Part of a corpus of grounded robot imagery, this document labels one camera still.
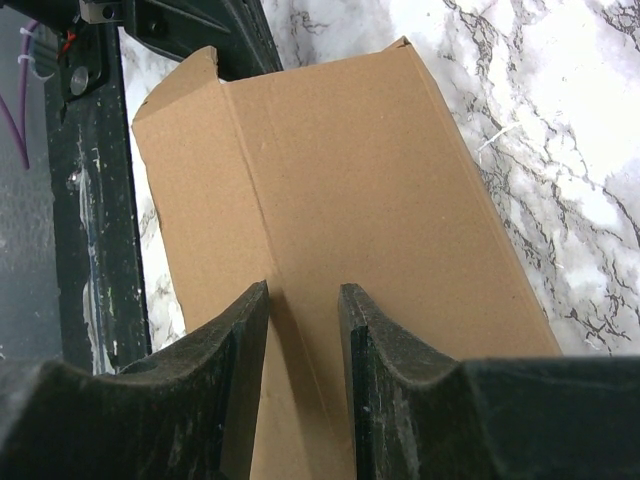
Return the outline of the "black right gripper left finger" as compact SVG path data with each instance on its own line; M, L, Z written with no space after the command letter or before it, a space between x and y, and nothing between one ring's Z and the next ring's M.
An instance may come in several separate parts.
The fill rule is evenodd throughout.
M269 320L265 282L118 374L1 364L5 479L246 479Z

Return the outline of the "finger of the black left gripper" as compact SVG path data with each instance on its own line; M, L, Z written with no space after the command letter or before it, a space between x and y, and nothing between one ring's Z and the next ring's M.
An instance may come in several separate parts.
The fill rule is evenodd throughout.
M182 61L215 48L223 80L283 69L258 0L131 0L123 11L126 33L156 54Z

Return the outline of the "brown cardboard box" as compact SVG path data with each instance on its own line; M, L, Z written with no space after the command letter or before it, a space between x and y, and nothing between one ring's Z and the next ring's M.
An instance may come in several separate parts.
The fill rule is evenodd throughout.
M406 39L233 82L212 48L133 133L188 330L266 281L254 479L355 475L341 285L456 358L560 348L441 92Z

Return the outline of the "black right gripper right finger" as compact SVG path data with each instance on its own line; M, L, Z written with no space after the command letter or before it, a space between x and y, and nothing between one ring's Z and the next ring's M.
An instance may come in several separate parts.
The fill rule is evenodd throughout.
M366 291L338 300L359 479L635 479L639 361L457 361Z

